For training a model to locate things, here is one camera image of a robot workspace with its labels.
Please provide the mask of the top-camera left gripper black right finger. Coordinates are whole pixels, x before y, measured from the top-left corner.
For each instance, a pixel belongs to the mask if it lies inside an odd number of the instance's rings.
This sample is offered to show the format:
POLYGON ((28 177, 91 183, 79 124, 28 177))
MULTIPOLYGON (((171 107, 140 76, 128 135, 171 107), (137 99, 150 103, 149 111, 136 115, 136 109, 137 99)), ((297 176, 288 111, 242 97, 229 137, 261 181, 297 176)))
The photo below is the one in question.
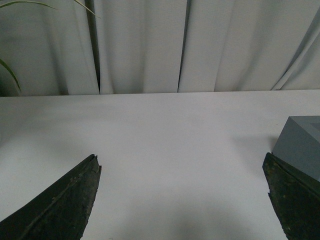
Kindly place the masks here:
POLYGON ((269 199, 287 239, 318 240, 320 182, 270 152, 262 169, 269 199))

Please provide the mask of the top-camera left gripper black left finger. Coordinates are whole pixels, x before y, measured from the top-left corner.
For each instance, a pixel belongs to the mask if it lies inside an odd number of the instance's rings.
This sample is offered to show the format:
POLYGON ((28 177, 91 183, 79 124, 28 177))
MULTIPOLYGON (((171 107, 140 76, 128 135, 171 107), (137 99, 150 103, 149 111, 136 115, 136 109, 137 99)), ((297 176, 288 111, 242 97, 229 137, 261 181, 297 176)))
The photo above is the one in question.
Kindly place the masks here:
POLYGON ((2 240, 79 240, 94 206, 102 167, 91 154, 0 223, 2 240))

